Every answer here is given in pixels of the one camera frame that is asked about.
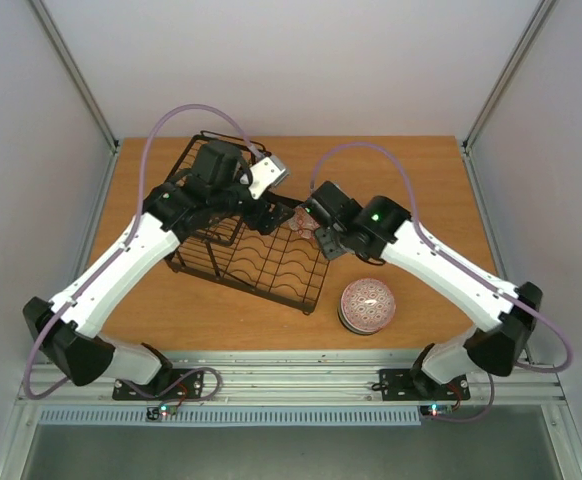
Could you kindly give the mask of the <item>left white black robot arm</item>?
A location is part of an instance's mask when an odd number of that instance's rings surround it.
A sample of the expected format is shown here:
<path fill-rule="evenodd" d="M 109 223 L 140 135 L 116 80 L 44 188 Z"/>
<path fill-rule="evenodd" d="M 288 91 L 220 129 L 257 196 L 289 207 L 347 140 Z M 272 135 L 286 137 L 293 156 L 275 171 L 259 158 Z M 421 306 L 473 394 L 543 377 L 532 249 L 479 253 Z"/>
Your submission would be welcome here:
<path fill-rule="evenodd" d="M 25 304 L 34 349 L 76 386 L 118 377 L 150 398 L 166 395 L 173 381 L 167 361 L 147 345 L 104 339 L 104 324 L 142 277 L 188 238 L 226 218 L 239 218 L 262 235 L 289 219 L 292 208 L 271 191 L 287 175 L 273 155 L 249 164 L 233 144 L 203 144 L 190 167 L 151 190 L 140 212 L 87 271 L 51 299 L 33 297 Z"/>

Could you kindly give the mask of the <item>red rimmed dotted bowl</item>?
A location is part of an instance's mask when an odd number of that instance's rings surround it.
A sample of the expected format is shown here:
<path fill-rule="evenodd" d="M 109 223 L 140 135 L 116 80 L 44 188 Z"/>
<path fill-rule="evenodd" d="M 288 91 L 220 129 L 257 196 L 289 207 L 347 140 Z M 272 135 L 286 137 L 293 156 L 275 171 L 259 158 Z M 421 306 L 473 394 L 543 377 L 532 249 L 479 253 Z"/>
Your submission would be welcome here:
<path fill-rule="evenodd" d="M 338 314 L 347 317 L 391 317 L 396 301 L 388 286 L 374 278 L 362 278 L 350 283 L 342 292 Z"/>

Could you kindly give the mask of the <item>yellow rimmed sun bowl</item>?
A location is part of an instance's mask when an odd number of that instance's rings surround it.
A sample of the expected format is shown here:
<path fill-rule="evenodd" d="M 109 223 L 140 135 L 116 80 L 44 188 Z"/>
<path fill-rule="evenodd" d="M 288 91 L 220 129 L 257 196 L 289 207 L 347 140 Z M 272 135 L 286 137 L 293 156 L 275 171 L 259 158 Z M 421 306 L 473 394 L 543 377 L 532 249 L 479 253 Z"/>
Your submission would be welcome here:
<path fill-rule="evenodd" d="M 311 217 L 302 206 L 294 209 L 294 215 L 288 220 L 289 228 L 305 240 L 311 240 L 319 224 Z"/>

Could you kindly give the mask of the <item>black wire dish rack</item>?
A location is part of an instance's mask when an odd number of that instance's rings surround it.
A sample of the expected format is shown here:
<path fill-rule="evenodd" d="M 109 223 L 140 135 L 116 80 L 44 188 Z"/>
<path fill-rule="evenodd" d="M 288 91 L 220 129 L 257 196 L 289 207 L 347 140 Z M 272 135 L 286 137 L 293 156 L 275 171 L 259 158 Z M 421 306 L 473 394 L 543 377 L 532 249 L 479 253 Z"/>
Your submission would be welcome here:
<path fill-rule="evenodd" d="M 188 238 L 166 257 L 176 273 L 188 274 L 282 304 L 315 311 L 329 262 L 311 236 L 287 224 L 269 235 L 227 218 Z"/>

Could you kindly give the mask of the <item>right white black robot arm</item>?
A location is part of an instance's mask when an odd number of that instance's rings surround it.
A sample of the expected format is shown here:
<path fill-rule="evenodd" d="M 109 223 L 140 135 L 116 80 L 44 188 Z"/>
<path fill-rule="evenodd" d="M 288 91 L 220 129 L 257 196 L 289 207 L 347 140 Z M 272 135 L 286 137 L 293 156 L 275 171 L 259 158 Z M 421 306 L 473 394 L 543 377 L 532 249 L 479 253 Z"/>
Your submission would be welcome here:
<path fill-rule="evenodd" d="M 451 381 L 477 370 L 511 374 L 536 325 L 532 313 L 542 300 L 539 287 L 531 282 L 516 286 L 454 251 L 443 251 L 407 209 L 387 197 L 361 206 L 327 181 L 303 208 L 318 224 L 315 237 L 328 259 L 351 253 L 367 263 L 400 267 L 472 321 L 463 334 L 430 344 L 419 354 L 406 380 L 417 398 L 431 399 Z"/>

